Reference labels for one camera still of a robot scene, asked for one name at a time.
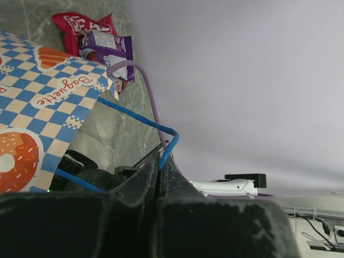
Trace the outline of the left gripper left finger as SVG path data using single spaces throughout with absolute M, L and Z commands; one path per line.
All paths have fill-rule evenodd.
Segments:
M 158 163 L 109 192 L 2 194 L 1 257 L 148 257 Z

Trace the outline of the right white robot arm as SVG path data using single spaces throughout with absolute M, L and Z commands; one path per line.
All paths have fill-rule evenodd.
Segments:
M 141 159 L 134 167 L 119 166 L 111 174 L 100 169 L 96 162 L 75 150 L 67 150 L 62 160 L 58 164 L 58 169 L 66 173 L 67 177 L 55 173 L 52 179 L 50 191 L 84 191 L 88 187 L 78 185 L 71 181 L 77 177 L 90 184 L 91 191 L 101 189 L 103 191 L 113 190 L 132 175 L 138 172 L 147 161 L 148 156 Z M 258 196 L 259 188 L 267 187 L 265 174 L 229 174 L 223 180 L 210 182 L 190 181 L 204 196 Z

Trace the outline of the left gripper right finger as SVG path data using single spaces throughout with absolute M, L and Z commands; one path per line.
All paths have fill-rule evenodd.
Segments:
M 155 257 L 299 257 L 285 212 L 270 200 L 206 198 L 169 159 L 161 171 Z

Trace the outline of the red chips bag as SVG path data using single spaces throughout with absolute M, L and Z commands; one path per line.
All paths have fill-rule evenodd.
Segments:
M 98 30 L 119 36 L 113 25 L 112 14 L 109 14 L 98 21 L 94 21 L 79 13 L 65 12 L 52 15 L 52 20 L 64 33 L 63 42 L 66 52 L 79 57 L 81 57 L 78 46 L 78 38 L 80 34 L 91 30 Z

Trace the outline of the blue checkered paper bag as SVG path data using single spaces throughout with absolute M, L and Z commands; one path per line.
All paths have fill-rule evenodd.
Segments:
M 104 66 L 2 31 L 1 192 L 48 191 L 55 175 L 99 191 L 58 166 L 96 103 L 172 135 L 159 163 L 163 167 L 178 133 L 107 101 L 106 91 L 118 98 Z

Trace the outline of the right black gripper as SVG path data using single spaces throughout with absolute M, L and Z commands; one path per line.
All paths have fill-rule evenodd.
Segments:
M 114 173 L 100 169 L 85 155 L 67 150 L 53 176 L 50 191 L 110 191 L 120 186 L 142 167 L 119 166 Z

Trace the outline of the purple snack packet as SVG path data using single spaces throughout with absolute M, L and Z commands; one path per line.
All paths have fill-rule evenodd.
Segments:
M 79 54 L 82 58 L 111 67 L 119 62 L 133 60 L 132 37 L 117 36 L 91 30 L 79 35 Z

